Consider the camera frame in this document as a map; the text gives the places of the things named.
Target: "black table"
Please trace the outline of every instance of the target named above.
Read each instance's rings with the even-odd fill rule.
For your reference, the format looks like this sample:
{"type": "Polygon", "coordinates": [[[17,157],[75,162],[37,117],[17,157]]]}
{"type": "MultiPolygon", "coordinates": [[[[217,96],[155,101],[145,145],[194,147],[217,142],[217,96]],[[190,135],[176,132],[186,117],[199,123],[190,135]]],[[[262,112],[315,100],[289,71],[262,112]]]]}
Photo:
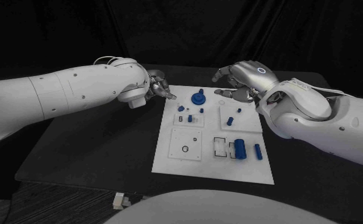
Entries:
{"type": "MultiPolygon", "coordinates": [[[[230,88],[213,83],[217,69],[144,65],[160,69],[170,84],[230,88]]],[[[275,72],[279,80],[297,77],[328,88],[323,76],[275,72]]],[[[301,140],[279,138],[261,117],[275,185],[151,173],[164,99],[154,97],[131,110],[111,103],[58,117],[19,169],[27,182],[91,187],[154,196],[184,189],[216,189],[252,194],[344,222],[363,221],[363,166],[324,153],[301,140]]]]}

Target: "robotic hand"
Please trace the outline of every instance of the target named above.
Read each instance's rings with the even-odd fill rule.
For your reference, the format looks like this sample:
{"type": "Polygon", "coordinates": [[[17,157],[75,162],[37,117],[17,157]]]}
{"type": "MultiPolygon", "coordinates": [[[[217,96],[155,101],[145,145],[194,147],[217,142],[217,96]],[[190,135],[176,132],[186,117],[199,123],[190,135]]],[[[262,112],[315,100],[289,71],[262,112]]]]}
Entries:
{"type": "Polygon", "coordinates": [[[239,102],[255,101],[256,112],[278,136],[301,139],[363,164],[363,99],[338,90],[317,88],[295,78],[279,82],[258,61],[220,68],[212,81],[225,75],[236,90],[217,89],[215,94],[239,102]],[[340,96],[325,98],[315,89],[340,96]]]}
{"type": "Polygon", "coordinates": [[[115,98],[132,109],[155,95],[176,99],[160,70],[145,71],[130,58],[111,58],[108,64],[95,65],[96,59],[91,66],[0,81],[0,140],[29,124],[115,98]]]}

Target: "floor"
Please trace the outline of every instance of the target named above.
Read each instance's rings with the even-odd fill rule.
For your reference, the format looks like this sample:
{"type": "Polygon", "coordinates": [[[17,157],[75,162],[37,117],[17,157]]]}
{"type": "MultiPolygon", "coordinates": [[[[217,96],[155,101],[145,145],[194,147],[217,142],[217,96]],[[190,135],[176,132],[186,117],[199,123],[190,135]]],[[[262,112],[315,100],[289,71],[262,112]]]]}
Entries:
{"type": "MultiPolygon", "coordinates": [[[[75,187],[22,183],[11,202],[0,201],[0,223],[6,224],[69,224],[104,223],[119,210],[112,209],[115,193],[75,187]]],[[[130,196],[135,203],[141,196],[130,196]]]]}

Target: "blue cylinder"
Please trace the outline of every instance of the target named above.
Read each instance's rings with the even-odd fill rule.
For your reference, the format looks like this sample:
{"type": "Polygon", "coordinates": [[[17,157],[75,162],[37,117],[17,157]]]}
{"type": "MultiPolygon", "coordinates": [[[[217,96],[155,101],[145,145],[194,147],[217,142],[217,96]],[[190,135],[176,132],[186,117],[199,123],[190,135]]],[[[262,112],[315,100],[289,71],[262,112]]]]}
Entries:
{"type": "Polygon", "coordinates": [[[202,105],[206,102],[206,96],[204,96],[204,91],[203,89],[199,90],[199,93],[193,94],[191,96],[191,102],[196,105],[202,105]]]}
{"type": "Polygon", "coordinates": [[[230,126],[232,125],[232,122],[233,122],[233,118],[229,118],[229,121],[228,121],[228,126],[230,126]]]}
{"type": "Polygon", "coordinates": [[[259,148],[259,144],[255,144],[255,154],[256,154],[256,158],[258,160],[262,160],[262,153],[261,153],[261,148],[259,148]]]}
{"type": "Polygon", "coordinates": [[[235,153],[236,153],[236,159],[246,159],[248,158],[243,139],[235,140],[235,153]]]}

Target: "round light indicator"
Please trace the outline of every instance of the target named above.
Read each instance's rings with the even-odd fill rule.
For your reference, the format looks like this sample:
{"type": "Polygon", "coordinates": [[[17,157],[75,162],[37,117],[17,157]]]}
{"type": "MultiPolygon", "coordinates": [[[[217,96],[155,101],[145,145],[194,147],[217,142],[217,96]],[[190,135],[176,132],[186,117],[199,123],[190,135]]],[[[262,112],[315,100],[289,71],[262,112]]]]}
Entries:
{"type": "Polygon", "coordinates": [[[264,68],[258,68],[256,70],[258,70],[259,73],[265,73],[266,72],[266,70],[264,68]]]}

